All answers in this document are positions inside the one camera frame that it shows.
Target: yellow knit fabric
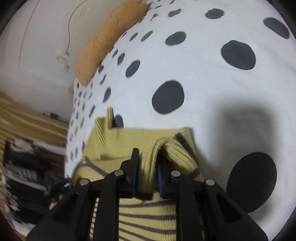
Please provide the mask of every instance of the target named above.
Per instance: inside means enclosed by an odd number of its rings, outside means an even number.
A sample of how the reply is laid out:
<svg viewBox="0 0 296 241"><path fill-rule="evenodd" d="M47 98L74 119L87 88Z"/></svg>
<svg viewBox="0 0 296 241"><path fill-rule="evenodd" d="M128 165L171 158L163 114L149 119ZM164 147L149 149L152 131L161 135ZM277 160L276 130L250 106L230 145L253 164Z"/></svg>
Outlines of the yellow knit fabric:
<svg viewBox="0 0 296 241"><path fill-rule="evenodd" d="M133 148L140 151L138 191L154 193L151 201L136 198L120 199L119 236L120 240L161 240L176 239L176 208L174 200L163 200L156 190L155 162L159 151L164 151L176 170L192 175L203 181L198 172L193 140L187 128L172 130L142 130L112 128L113 110L107 109L107 116L97 118L83 158L73 174L74 183L81 178L96 181L120 168L122 161L131 157ZM181 134L189 145L189 154L176 139ZM91 223L94 228L98 199Z"/></svg>

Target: orange pillow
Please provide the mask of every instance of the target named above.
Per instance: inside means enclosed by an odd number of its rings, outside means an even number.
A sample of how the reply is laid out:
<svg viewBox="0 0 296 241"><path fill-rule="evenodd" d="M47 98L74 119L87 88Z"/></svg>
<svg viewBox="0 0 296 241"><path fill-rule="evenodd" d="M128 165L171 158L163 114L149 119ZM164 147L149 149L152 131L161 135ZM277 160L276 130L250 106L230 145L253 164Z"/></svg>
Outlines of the orange pillow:
<svg viewBox="0 0 296 241"><path fill-rule="evenodd" d="M80 84L87 85L119 37L144 17L147 10L146 2L128 0L111 13L78 56L76 76Z"/></svg>

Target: white polka dot bedsheet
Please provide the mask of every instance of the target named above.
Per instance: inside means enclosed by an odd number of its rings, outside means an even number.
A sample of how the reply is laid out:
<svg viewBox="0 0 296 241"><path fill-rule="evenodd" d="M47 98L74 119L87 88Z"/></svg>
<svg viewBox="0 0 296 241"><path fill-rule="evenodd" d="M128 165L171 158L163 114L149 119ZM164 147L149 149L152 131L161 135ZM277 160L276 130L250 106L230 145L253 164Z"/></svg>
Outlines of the white polka dot bedsheet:
<svg viewBox="0 0 296 241"><path fill-rule="evenodd" d="M155 0L150 8L87 86L76 80L65 175L108 107L117 127L189 127L203 175L272 240L296 205L294 36L266 0Z"/></svg>

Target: metal pin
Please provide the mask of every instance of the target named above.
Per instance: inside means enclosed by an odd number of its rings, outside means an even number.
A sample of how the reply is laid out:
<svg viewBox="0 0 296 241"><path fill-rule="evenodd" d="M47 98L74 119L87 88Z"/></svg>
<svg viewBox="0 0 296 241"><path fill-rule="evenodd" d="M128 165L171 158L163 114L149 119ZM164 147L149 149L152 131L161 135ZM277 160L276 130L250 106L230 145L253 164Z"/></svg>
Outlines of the metal pin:
<svg viewBox="0 0 296 241"><path fill-rule="evenodd" d="M116 170L114 172L114 174L115 174L115 176L121 176L121 175L123 175L123 170Z"/></svg>
<svg viewBox="0 0 296 241"><path fill-rule="evenodd" d="M181 175L181 173L179 171L172 171L171 174L173 177L178 177Z"/></svg>
<svg viewBox="0 0 296 241"><path fill-rule="evenodd" d="M215 184L214 180L212 180L212 179L206 180L205 183L209 186L214 186L214 184Z"/></svg>
<svg viewBox="0 0 296 241"><path fill-rule="evenodd" d="M88 183L89 183L89 180L88 180L87 178L83 178L83 179L81 179L80 182L79 182L79 184L80 184L81 186L85 186L85 185L87 185Z"/></svg>

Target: white wall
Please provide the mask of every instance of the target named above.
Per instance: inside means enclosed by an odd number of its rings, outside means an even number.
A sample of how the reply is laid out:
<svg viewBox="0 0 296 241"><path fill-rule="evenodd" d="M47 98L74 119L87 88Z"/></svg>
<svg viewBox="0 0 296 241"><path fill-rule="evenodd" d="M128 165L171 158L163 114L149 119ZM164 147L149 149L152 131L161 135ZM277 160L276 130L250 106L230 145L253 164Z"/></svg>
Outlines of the white wall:
<svg viewBox="0 0 296 241"><path fill-rule="evenodd" d="M75 80L77 54L122 2L28 0L0 36L0 91L34 110L69 119L73 99L68 88ZM68 59L62 63L59 56Z"/></svg>

